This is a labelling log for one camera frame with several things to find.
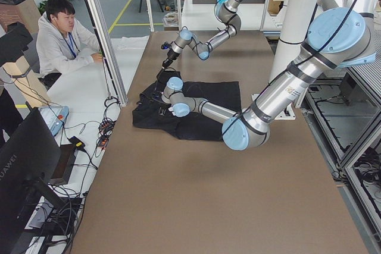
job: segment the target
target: man's hair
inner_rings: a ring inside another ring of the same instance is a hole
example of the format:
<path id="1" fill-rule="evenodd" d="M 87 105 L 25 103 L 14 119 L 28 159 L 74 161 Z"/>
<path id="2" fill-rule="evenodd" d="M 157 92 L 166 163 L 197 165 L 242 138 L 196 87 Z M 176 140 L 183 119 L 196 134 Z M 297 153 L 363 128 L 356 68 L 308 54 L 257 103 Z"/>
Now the man's hair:
<path id="1" fill-rule="evenodd" d="M 48 0 L 46 2 L 45 11 L 49 21 L 51 21 L 51 14 L 57 17 L 58 13 L 60 12 L 63 12 L 68 15 L 76 13 L 73 4 L 68 2 L 68 0 Z"/>

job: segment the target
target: person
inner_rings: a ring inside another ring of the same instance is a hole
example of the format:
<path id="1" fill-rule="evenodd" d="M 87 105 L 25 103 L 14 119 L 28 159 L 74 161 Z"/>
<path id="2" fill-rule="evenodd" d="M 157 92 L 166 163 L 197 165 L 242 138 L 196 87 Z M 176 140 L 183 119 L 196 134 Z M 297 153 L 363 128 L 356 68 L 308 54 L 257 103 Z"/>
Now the person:
<path id="1" fill-rule="evenodd" d="M 48 0 L 46 11 L 38 20 L 37 53 L 42 82 L 51 87 L 61 74 L 76 71 L 93 62 L 102 62 L 102 55 L 80 55 L 83 43 L 99 51 L 96 36 L 75 19 L 75 10 L 68 0 Z"/>
<path id="2" fill-rule="evenodd" d="M 10 94 L 4 89 L 4 82 L 0 79 L 0 148 L 5 144 L 3 131 L 10 137 L 21 122 L 23 117 L 14 105 Z"/>

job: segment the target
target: yellow tape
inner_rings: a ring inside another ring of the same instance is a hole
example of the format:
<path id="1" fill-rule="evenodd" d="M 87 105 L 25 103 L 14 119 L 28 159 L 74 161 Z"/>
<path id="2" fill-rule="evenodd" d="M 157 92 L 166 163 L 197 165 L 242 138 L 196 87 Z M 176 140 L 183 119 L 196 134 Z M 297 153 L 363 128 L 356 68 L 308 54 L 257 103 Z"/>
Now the yellow tape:
<path id="1" fill-rule="evenodd" d="M 119 15 L 117 16 L 117 18 L 115 19 L 115 21 L 113 22 L 113 24 L 111 25 L 111 27 L 108 29 L 108 33 L 110 34 L 111 31 L 114 29 L 115 25 L 118 23 L 120 17 L 123 15 L 123 13 L 125 12 L 125 10 L 127 9 L 127 7 L 130 5 L 132 0 L 128 0 L 128 2 L 126 3 L 126 5 L 123 7 L 123 9 L 120 11 Z"/>
<path id="2" fill-rule="evenodd" d="M 115 26 L 148 26 L 149 23 L 125 23 L 125 24 L 115 24 Z M 163 23 L 154 23 L 155 26 L 163 25 Z"/>

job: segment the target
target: workbench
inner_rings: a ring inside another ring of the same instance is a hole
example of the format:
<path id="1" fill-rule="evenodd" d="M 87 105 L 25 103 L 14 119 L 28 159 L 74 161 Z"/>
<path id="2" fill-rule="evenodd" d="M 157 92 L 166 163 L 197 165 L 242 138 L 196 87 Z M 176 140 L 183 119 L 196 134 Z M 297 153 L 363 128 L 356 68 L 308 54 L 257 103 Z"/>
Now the workbench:
<path id="1" fill-rule="evenodd" d="M 215 32 L 196 32 L 201 41 Z M 233 151 L 132 126 L 139 94 L 176 32 L 154 32 L 86 199 L 73 254 L 367 253 L 308 124 L 276 121 L 268 142 Z M 244 31 L 201 62 L 186 48 L 184 81 L 239 81 L 244 108 L 267 85 L 273 54 Z"/>

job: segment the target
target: computer monitor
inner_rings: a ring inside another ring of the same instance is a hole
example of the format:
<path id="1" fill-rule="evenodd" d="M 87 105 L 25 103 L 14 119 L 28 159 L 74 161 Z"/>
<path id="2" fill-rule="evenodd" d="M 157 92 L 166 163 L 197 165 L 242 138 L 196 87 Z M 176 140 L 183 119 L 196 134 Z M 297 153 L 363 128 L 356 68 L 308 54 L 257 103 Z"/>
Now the computer monitor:
<path id="1" fill-rule="evenodd" d="M 0 249 L 11 253 L 41 196 L 64 202 L 48 187 L 60 148 L 37 108 L 0 149 Z"/>

